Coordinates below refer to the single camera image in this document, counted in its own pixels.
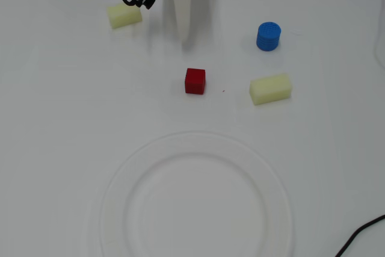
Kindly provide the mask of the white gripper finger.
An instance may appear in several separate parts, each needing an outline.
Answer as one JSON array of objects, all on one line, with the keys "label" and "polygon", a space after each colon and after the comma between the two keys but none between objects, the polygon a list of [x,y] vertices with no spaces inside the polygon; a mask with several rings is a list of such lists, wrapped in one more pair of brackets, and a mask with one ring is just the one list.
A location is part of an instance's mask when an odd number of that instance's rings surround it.
[{"label": "white gripper finger", "polygon": [[163,0],[164,36],[183,48],[195,45],[192,9],[193,0]]}]

